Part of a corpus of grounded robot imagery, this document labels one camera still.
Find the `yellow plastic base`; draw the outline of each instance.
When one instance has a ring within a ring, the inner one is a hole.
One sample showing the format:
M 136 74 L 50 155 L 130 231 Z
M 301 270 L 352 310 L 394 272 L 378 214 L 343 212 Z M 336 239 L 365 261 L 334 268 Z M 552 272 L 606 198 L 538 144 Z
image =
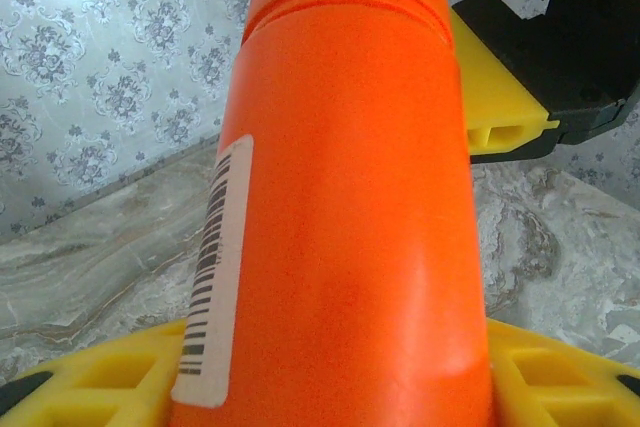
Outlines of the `yellow plastic base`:
M 471 155 L 510 152 L 558 127 L 473 31 L 451 12 Z
M 166 425 L 183 331 L 174 322 L 39 365 L 24 375 L 53 377 L 0 427 Z M 616 380 L 639 371 L 495 321 L 489 338 L 500 427 L 640 426 L 640 397 Z

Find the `black bracket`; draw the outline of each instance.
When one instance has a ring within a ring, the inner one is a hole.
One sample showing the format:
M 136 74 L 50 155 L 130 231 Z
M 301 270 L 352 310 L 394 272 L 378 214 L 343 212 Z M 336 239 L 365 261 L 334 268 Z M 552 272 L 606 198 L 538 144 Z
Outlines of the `black bracket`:
M 557 129 L 513 152 L 474 162 L 542 157 L 624 123 L 640 101 L 640 0 L 550 0 L 520 19 L 501 0 L 454 5 L 474 33 L 559 120 Z

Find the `orange cylinder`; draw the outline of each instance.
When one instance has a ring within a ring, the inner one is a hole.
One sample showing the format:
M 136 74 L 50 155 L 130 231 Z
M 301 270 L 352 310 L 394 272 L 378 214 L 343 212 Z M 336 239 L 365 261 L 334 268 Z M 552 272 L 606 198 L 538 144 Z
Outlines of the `orange cylinder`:
M 252 0 L 217 162 L 171 426 L 493 425 L 446 0 Z

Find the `marble surface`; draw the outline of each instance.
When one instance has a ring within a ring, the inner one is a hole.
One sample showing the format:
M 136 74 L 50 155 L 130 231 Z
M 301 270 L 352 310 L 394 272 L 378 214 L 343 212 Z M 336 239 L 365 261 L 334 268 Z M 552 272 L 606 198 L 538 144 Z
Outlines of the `marble surface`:
M 0 383 L 185 314 L 213 152 L 0 245 Z M 640 213 L 538 163 L 473 176 L 488 314 L 640 366 Z

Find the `patterned wallpaper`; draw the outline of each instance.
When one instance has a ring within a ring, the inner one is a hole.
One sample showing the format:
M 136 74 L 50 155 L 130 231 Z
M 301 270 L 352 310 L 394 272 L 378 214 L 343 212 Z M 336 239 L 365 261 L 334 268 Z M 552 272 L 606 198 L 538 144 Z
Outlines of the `patterned wallpaper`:
M 0 241 L 215 140 L 248 3 L 4 0 Z M 637 120 L 550 161 L 640 206 Z

